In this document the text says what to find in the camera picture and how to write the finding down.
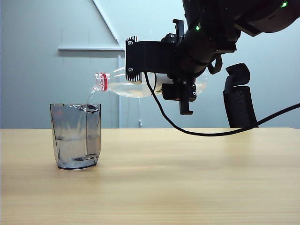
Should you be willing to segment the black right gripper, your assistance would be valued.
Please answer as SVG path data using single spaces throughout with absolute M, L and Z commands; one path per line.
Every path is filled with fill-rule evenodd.
M 176 44 L 173 52 L 173 61 L 176 73 L 170 75 L 172 83 L 162 84 L 162 94 L 165 100 L 179 102 L 181 115 L 192 115 L 189 103 L 195 101 L 197 95 L 202 94 L 207 87 L 207 78 L 199 77 L 200 72 L 195 70 L 199 67 L 189 54 L 187 45 L 184 44 L 184 22 L 173 19 L 176 34 L 168 33 L 161 39 L 161 43 Z

